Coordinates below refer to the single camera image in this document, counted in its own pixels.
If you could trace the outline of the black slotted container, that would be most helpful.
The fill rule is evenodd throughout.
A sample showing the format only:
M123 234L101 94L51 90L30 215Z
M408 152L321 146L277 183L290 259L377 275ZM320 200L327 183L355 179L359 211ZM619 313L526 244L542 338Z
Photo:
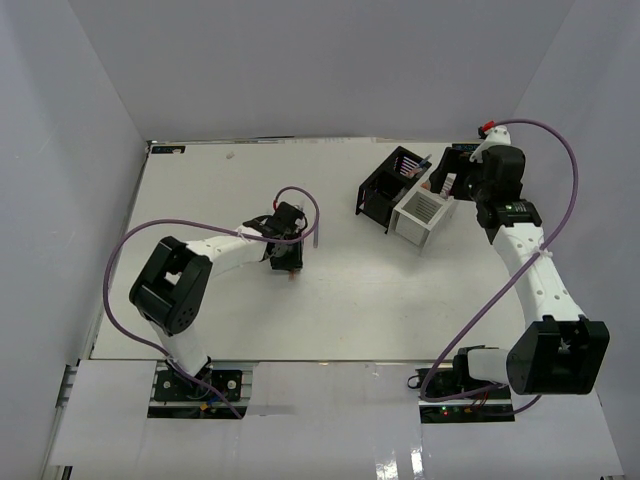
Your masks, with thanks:
M388 232L394 207L432 165L430 162L414 178L407 178L423 158L402 146L396 147L359 186L355 214L364 214Z

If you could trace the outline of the white slotted container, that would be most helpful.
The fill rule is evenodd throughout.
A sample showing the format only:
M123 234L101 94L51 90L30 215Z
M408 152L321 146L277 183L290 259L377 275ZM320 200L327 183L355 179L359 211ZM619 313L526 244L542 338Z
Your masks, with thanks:
M389 231L414 245L421 256L426 255L458 205L453 197L444 199L422 188L424 182L428 182L427 173L396 204L389 223Z

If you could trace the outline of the left blue table label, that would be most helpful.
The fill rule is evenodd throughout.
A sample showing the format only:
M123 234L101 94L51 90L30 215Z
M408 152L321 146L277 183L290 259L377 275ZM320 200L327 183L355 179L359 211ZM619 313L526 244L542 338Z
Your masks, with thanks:
M150 153L153 155L160 154L184 154L186 147L184 145L153 145Z

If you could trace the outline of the blue table label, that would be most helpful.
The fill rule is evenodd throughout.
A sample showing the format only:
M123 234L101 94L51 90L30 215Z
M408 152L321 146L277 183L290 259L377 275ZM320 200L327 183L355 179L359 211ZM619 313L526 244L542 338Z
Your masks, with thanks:
M453 143L451 147L455 150L472 153L480 146L479 143Z
M184 154L186 147L184 145L153 145L150 153L153 155L160 154Z

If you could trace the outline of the blue pen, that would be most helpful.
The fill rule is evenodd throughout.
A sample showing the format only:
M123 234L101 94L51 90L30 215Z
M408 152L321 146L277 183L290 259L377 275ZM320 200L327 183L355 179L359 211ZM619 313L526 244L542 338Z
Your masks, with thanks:
M423 169L425 167L427 167L430 164L430 159L431 159L432 155L428 154L426 155L418 164L417 168L418 169Z

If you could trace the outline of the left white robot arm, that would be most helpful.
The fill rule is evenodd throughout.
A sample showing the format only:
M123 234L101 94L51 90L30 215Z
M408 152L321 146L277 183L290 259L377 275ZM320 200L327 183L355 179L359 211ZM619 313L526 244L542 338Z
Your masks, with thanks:
M194 322L213 277L248 263L267 261L274 271L295 273L303 266L308 226L298 207L280 203L270 215L244 222L231 236L182 242L163 238L135 280L129 301L156 332L168 358L180 367L177 387L199 399L211 387L210 362Z

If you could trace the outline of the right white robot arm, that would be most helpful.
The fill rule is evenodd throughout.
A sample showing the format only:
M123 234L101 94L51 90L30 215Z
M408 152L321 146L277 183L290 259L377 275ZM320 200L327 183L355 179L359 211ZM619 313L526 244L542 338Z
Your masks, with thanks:
M481 153L448 147L429 176L456 200L475 204L478 224L511 276L525 331L508 349L468 347L454 358L453 390L472 399L488 383L520 395L591 392L610 341L602 321L590 320L566 289L545 244L541 217L521 196L524 153L494 145Z

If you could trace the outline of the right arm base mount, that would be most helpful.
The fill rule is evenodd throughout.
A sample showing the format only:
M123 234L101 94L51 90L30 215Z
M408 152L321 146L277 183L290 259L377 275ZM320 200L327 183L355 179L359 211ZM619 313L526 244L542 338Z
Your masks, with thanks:
M440 398L464 393L462 399L448 402L419 401L420 420L429 424L471 424L514 422L515 414L508 387L499 390L468 395L470 390L491 385L490 381L473 379L468 369L468 352L481 345L460 348L451 363L444 363L429 383L429 398Z

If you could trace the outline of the right blue table label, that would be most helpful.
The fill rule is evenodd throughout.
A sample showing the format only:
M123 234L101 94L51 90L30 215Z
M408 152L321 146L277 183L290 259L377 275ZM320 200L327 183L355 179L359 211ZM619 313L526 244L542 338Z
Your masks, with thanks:
M451 147L455 150L472 153L480 146L479 143L453 143Z

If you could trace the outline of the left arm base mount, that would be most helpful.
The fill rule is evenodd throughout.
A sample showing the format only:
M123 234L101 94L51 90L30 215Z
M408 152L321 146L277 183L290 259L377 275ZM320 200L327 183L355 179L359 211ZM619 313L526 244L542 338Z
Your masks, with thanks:
M159 363L153 379L147 417L175 420L239 420L251 397L253 366L246 363L209 364L199 374L233 405L235 414L221 397L184 378L166 363Z

